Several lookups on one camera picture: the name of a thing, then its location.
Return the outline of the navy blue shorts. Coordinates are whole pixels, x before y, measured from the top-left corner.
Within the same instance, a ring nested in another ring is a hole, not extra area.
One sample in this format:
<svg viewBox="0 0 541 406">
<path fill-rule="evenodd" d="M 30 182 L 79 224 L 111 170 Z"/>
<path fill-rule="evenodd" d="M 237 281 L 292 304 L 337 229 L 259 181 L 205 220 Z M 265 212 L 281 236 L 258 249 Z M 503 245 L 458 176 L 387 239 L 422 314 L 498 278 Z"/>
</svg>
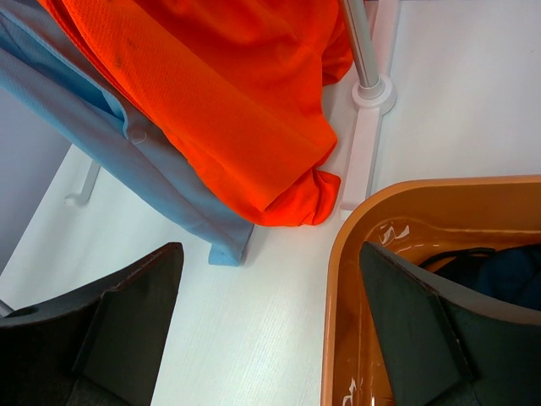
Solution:
<svg viewBox="0 0 541 406">
<path fill-rule="evenodd" d="M 540 309 L 540 245 L 505 250 L 470 248 L 429 257 L 419 266 L 428 269 L 446 261 L 435 274 L 491 298 L 531 310 Z"/>
</svg>

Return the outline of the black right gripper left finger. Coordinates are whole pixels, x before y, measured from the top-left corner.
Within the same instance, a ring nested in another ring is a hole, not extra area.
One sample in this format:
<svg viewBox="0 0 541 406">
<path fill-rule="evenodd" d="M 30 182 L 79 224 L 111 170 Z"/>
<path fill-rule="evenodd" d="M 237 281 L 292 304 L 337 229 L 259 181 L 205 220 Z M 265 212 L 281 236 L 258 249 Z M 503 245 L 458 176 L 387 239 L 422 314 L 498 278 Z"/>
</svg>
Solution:
<svg viewBox="0 0 541 406">
<path fill-rule="evenodd" d="M 149 405 L 183 270 L 168 243 L 1 319 L 3 405 Z"/>
</svg>

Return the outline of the light blue shorts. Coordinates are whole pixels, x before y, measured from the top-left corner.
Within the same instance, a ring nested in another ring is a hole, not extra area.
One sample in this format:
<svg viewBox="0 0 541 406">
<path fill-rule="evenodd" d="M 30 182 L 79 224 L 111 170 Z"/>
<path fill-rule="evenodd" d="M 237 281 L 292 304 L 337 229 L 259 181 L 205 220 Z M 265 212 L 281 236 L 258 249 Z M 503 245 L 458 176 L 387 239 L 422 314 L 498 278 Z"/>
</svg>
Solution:
<svg viewBox="0 0 541 406">
<path fill-rule="evenodd" d="M 1 85 L 152 208 L 210 243 L 211 265 L 242 264 L 253 224 L 213 195 L 36 1 L 1 3 Z"/>
</svg>

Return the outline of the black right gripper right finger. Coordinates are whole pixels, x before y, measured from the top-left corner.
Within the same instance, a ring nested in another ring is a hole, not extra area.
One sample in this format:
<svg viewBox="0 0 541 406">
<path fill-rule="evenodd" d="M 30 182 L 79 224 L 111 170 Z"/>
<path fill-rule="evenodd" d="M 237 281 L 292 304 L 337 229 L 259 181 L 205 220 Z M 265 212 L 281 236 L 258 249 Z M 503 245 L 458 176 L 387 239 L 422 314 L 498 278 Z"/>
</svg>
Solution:
<svg viewBox="0 0 541 406">
<path fill-rule="evenodd" d="M 491 298 L 386 248 L 360 272 L 398 405 L 537 405 L 540 309 Z"/>
</svg>

